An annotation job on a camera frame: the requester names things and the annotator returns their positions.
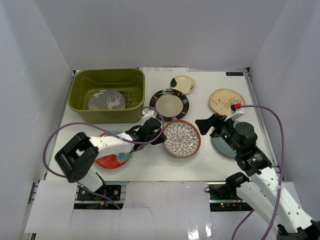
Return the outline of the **flower pattern bowl orange rim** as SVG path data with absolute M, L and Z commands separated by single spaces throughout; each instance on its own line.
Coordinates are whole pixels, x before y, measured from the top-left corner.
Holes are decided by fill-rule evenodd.
M 163 142 L 164 148 L 177 158 L 190 158 L 200 149 L 200 133 L 188 121 L 173 120 L 166 124 L 163 133 L 166 136 L 166 141 Z

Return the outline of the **red and teal plate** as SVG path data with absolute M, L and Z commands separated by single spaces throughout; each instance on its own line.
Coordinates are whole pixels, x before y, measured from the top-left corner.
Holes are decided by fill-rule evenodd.
M 103 170 L 117 170 L 125 166 L 133 158 L 132 153 L 117 153 L 97 158 L 95 164 Z

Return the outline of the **grey reindeer plate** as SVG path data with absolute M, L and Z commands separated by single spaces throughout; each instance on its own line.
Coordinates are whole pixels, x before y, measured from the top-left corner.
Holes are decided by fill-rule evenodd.
M 89 110 L 117 110 L 126 108 L 126 99 L 122 93 L 104 89 L 94 93 L 88 100 Z

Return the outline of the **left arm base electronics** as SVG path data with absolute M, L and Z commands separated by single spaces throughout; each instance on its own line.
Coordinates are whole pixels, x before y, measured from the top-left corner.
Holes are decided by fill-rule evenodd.
M 121 210 L 126 198 L 126 186 L 107 184 L 102 186 L 97 194 L 91 194 L 79 185 L 73 208 L 75 210 Z

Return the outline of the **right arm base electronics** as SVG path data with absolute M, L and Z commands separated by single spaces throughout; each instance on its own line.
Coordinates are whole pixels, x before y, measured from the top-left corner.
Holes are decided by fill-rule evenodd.
M 224 190 L 224 182 L 209 182 L 204 189 L 209 194 L 210 211 L 214 212 L 248 212 L 250 205 L 235 195 Z

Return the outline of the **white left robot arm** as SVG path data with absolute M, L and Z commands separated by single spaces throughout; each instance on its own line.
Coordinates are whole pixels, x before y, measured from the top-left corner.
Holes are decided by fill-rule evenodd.
M 92 169 L 96 159 L 119 153 L 131 154 L 143 150 L 148 144 L 158 145 L 166 140 L 162 124 L 151 117 L 143 125 L 120 134 L 111 132 L 106 136 L 91 137 L 79 132 L 54 158 L 68 182 L 82 185 L 90 196 L 99 200 L 105 196 L 106 187 L 103 179 Z

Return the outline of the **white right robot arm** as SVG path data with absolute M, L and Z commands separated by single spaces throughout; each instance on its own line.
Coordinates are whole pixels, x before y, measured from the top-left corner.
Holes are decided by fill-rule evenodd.
M 268 157 L 257 147 L 257 134 L 247 122 L 217 113 L 195 121 L 201 135 L 213 128 L 211 138 L 221 138 L 236 154 L 241 171 L 229 176 L 225 184 L 210 191 L 215 195 L 244 200 L 271 225 L 278 240 L 318 240 L 320 223 L 312 219 L 288 190 Z

